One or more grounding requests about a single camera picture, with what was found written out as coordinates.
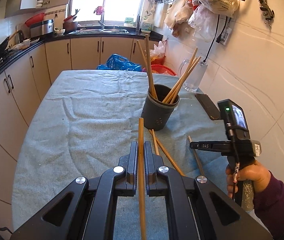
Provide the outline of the purple sleeve forearm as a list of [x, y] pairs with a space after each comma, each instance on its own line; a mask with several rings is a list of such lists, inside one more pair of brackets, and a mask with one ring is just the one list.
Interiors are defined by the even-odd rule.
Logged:
[[268, 186], [254, 196], [254, 213], [274, 239], [284, 239], [284, 183], [271, 176]]

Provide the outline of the person right hand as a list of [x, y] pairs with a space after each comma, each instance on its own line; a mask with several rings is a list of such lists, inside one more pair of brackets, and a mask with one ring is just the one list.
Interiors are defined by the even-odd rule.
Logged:
[[[226, 175], [227, 175], [227, 195], [232, 198], [233, 193], [237, 193], [238, 186], [234, 184], [233, 180], [233, 170], [228, 165], [226, 167]], [[255, 193], [260, 193], [264, 191], [269, 182], [271, 180], [270, 171], [265, 168], [260, 162], [257, 160], [249, 166], [239, 170], [237, 174], [237, 182], [251, 180], [253, 182]]]

